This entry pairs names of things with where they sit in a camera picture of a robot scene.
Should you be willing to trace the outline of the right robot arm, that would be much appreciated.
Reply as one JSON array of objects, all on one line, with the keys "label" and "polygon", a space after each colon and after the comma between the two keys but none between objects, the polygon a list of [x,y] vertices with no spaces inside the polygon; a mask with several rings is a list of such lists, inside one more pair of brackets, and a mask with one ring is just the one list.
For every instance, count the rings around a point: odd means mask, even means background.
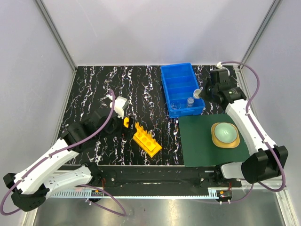
[{"label": "right robot arm", "polygon": [[285,146],[278,146],[255,118],[249,99],[230,81],[226,68],[214,69],[206,80],[201,97],[218,103],[233,120],[249,151],[244,162],[231,162],[220,166],[214,182],[225,186],[232,178],[244,179],[250,184],[281,177],[285,184],[284,166],[288,157]]}]

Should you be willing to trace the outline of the aluminium frame rail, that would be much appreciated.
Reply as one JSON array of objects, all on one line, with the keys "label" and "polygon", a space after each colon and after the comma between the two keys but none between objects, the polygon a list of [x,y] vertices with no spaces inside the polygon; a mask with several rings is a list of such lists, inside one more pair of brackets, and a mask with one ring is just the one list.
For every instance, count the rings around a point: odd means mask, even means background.
[{"label": "aluminium frame rail", "polygon": [[63,54],[64,58],[66,59],[68,65],[70,66],[70,68],[73,71],[76,71],[77,66],[74,63],[61,35],[58,32],[58,29],[55,26],[55,23],[53,21],[53,19],[51,18],[51,15],[49,13],[49,11],[47,10],[46,5],[44,4],[44,1],[42,0],[34,0],[34,3],[36,4],[39,12],[41,13],[45,23],[47,24],[51,34],[53,35],[61,53]]}]

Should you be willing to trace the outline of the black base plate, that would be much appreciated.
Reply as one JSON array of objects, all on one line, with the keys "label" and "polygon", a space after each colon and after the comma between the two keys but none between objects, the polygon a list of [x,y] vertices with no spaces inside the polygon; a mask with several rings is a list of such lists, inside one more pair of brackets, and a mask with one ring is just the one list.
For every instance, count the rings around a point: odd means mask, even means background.
[{"label": "black base plate", "polygon": [[185,166],[117,166],[100,165],[92,168],[92,186],[105,188],[125,184],[185,184],[195,187],[232,187],[242,186],[237,179],[223,179],[217,167]]}]

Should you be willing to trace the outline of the clear round flask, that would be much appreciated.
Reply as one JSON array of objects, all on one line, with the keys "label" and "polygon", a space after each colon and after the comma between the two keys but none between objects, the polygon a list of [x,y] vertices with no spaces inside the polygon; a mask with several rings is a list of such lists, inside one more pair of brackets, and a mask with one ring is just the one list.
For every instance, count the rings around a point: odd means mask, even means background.
[{"label": "clear round flask", "polygon": [[171,102],[171,108],[172,108],[172,110],[179,110],[179,109],[181,109],[181,103],[179,102],[179,101],[172,101]]}]

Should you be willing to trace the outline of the small clear vial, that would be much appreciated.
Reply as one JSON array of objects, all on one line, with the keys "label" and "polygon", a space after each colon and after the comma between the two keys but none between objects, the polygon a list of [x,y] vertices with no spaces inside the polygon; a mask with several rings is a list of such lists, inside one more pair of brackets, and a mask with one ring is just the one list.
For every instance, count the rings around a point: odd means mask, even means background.
[{"label": "small clear vial", "polygon": [[194,99],[193,97],[189,97],[189,98],[187,99],[187,108],[193,107],[194,102],[195,102],[195,99]]}]

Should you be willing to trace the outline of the yellow test tube rack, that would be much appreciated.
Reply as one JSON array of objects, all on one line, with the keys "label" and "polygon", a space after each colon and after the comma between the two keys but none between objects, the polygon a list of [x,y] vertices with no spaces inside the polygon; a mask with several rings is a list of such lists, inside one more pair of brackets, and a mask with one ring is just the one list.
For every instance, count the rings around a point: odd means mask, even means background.
[{"label": "yellow test tube rack", "polygon": [[148,131],[143,128],[138,122],[135,123],[136,132],[133,135],[133,140],[152,158],[157,154],[162,146],[155,140],[148,137]]}]

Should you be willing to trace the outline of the blue plastic compartment bin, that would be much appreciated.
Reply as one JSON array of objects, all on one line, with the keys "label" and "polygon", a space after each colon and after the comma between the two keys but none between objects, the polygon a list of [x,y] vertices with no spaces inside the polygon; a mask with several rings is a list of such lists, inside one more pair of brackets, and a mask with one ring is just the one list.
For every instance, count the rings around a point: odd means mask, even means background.
[{"label": "blue plastic compartment bin", "polygon": [[[193,107],[187,108],[187,99],[193,97],[194,90],[199,88],[192,65],[190,63],[163,65],[160,70],[169,117],[202,114],[205,102],[201,98],[195,99]],[[175,100],[181,103],[181,109],[172,110],[171,102]]]}]

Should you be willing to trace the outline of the white round cap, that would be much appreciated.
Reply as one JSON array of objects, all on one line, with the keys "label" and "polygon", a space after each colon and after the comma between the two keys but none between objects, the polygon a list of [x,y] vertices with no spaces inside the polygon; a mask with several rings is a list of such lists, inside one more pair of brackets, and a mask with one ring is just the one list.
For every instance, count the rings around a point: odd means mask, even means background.
[{"label": "white round cap", "polygon": [[194,99],[200,99],[201,98],[201,93],[202,93],[201,89],[194,90],[194,92],[193,92],[193,98]]}]

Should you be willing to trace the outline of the pale green bowl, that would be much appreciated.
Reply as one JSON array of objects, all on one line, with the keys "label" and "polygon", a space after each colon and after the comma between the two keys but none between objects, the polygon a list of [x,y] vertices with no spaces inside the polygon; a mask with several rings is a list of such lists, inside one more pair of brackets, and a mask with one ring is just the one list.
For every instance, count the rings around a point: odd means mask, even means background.
[{"label": "pale green bowl", "polygon": [[216,138],[226,144],[230,144],[237,139],[235,128],[229,123],[220,123],[214,129]]}]

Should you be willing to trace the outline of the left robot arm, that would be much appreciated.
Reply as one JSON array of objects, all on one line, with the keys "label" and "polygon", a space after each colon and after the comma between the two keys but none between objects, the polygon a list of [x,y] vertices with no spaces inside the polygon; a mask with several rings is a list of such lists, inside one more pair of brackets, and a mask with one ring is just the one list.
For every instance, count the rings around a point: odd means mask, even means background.
[{"label": "left robot arm", "polygon": [[20,173],[3,177],[8,195],[18,210],[31,211],[51,195],[73,186],[97,186],[105,182],[96,163],[84,163],[76,170],[60,175],[52,174],[68,160],[91,148],[98,138],[122,135],[133,129],[134,120],[124,126],[125,111],[120,107],[98,109],[80,122],[73,123],[55,144],[30,167]]}]

